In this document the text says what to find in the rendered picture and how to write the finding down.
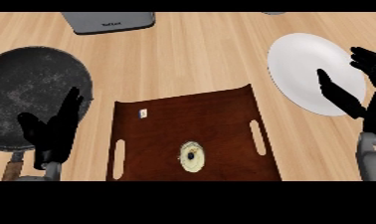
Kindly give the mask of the white round plate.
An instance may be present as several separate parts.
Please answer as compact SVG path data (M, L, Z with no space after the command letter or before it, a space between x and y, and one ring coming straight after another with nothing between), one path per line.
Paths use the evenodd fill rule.
M325 116L345 115L320 92L318 69L358 102L364 101L362 72L351 67L349 62L349 55L340 47L312 34L292 33L272 42L266 52L269 77L283 95L306 111Z

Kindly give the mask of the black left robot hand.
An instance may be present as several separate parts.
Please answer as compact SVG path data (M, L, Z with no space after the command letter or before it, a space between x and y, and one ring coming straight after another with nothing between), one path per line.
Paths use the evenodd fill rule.
M63 163L69 158L82 99L78 88L72 87L57 114L50 117L47 123L28 112L17 114L23 138L35 146L33 168L38 170L44 170L50 162Z

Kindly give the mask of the black frying pan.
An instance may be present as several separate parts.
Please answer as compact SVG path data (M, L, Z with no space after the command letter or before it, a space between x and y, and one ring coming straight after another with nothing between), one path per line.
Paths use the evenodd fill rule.
M0 151L11 154L4 181L22 176L25 152L35 154L35 146L23 138L17 114L28 112L47 123L72 87L84 97L78 111L81 121L92 100L92 81L79 60L48 47L23 47L0 54Z

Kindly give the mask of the dark brown wooden tray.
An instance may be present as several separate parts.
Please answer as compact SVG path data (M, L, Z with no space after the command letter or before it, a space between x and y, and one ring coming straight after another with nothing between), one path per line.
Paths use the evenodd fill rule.
M125 143L120 181L277 181L272 153L258 153L249 124L261 123L252 88L115 103L110 142ZM184 171L179 149L203 149L199 172Z

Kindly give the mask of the grey flat appliance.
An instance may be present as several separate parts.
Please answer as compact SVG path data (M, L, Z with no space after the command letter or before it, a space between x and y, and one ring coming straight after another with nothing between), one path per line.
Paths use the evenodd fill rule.
M78 35L144 29L154 25L153 12L63 12Z

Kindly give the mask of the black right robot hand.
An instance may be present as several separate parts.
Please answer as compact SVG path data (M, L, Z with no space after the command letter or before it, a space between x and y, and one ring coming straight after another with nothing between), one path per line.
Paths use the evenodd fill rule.
M349 65L368 77L376 88L376 52L361 48L351 48ZM362 131L376 134L376 93L367 107L362 107L355 97L333 83L322 69L317 70L320 92L339 109L352 117L362 118Z

